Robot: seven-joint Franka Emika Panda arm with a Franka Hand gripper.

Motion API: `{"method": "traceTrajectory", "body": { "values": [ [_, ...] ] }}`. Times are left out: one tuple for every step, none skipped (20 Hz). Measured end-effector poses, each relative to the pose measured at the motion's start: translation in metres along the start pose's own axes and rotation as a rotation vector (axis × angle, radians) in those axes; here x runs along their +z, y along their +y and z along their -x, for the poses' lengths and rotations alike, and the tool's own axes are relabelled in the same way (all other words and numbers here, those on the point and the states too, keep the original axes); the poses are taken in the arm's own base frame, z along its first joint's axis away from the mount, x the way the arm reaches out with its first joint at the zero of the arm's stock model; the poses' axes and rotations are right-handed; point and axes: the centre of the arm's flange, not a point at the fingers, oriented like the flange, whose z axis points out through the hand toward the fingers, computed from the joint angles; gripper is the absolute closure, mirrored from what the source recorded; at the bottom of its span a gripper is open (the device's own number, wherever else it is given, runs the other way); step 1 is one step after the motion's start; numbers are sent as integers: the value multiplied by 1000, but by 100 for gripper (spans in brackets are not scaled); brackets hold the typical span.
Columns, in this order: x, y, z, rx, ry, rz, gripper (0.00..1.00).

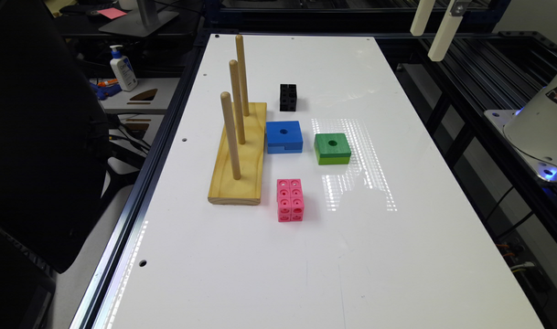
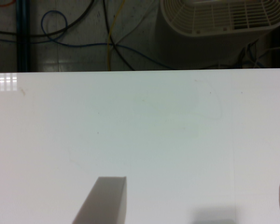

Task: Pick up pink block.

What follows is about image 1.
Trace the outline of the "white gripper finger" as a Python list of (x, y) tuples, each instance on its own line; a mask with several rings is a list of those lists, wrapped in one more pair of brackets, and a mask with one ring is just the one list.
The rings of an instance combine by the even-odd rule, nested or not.
[(418, 37), (424, 33), (424, 30), (433, 11), (435, 0), (420, 0), (417, 6), (414, 19), (410, 28), (413, 36)]
[(428, 52), (431, 61), (438, 62), (444, 59), (468, 6), (469, 0), (452, 0), (450, 2)]

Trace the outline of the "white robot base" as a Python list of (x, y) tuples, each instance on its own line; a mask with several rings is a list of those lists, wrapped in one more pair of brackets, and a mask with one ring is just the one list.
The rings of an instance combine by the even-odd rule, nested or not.
[(484, 115), (539, 179), (557, 183), (557, 74), (523, 108)]

